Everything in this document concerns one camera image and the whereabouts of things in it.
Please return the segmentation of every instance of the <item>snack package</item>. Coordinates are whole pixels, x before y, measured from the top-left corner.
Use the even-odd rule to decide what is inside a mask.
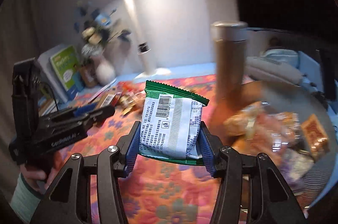
[[[119,82],[117,91],[121,94],[119,103],[123,108],[122,115],[134,110],[142,110],[144,106],[145,92],[131,81]]]
[[[115,96],[116,96],[115,91],[107,91],[106,93],[104,93],[101,96],[101,98],[100,98],[99,102],[97,103],[95,109],[97,110],[99,108],[103,108],[105,106],[108,106],[109,104],[111,104],[113,102]]]
[[[146,81],[139,152],[155,158],[199,159],[196,140],[202,107],[209,100],[189,91]]]
[[[261,102],[250,104],[237,114],[224,121],[224,127],[229,136],[242,136],[248,132],[258,113],[263,111]]]
[[[304,180],[302,177],[314,164],[309,152],[301,151],[302,154],[292,149],[286,149],[282,157],[282,163],[279,171],[285,181],[290,186],[294,194],[299,194],[304,189]]]
[[[282,112],[273,116],[283,123],[286,129],[285,135],[289,142],[294,143],[300,139],[300,124],[297,113]]]
[[[310,146],[311,155],[318,160],[329,151],[327,134],[315,114],[304,121],[301,125],[303,134]]]

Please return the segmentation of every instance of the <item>black device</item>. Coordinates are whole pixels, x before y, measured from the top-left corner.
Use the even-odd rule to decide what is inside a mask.
[[[34,58],[15,63],[13,68],[13,115],[16,137],[9,145],[12,159],[41,168],[48,175],[54,152],[87,137],[95,122],[115,113],[111,105],[94,110],[96,104],[66,108],[38,116],[40,69]]]
[[[127,224],[118,178],[133,169],[139,150],[141,122],[128,135],[100,154],[73,154],[60,170],[39,203],[30,224],[91,223],[90,176],[97,175],[97,199],[101,224]],[[204,122],[198,135],[204,164],[210,174],[221,177],[210,223],[237,224],[241,205],[242,175],[249,175],[250,206],[247,223],[303,224],[306,219],[295,196],[272,160],[239,154],[223,146]]]

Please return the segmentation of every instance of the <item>curtain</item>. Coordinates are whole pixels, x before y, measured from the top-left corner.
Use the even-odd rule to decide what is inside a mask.
[[[0,190],[9,201],[19,168],[8,145],[15,136],[12,111],[12,73],[15,62],[39,55],[31,0],[5,0],[0,8]]]

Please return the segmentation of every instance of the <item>plastic wrapper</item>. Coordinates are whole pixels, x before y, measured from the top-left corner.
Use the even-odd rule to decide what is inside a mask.
[[[227,134],[240,136],[232,145],[238,152],[256,156],[266,153],[276,166],[299,135],[296,113],[276,113],[266,102],[255,102],[224,122]]]
[[[282,164],[279,166],[279,171],[293,192],[298,193],[301,191],[301,185],[303,184],[302,177],[313,164],[313,159],[309,154],[306,154],[306,151],[300,154],[288,148],[282,156]]]
[[[120,93],[119,103],[122,106],[122,115],[132,111],[142,111],[145,100],[145,92],[131,81],[119,82],[117,91]]]
[[[311,155],[315,160],[329,151],[327,134],[317,116],[312,114],[301,125],[303,134],[309,144]]]

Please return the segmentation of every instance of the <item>human hand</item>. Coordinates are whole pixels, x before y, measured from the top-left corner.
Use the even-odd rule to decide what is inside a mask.
[[[55,152],[53,156],[53,167],[50,171],[49,176],[47,177],[45,189],[47,189],[50,186],[50,184],[52,183],[55,176],[57,175],[57,173],[59,172],[59,170],[62,168],[63,165],[64,165],[64,161],[62,160],[62,156],[60,152],[59,151]],[[37,184],[37,181],[45,180],[47,176],[46,173],[43,170],[35,166],[30,166],[27,164],[20,165],[20,171],[24,179],[28,183],[28,185],[30,185],[37,192],[42,193],[41,189],[39,188]]]

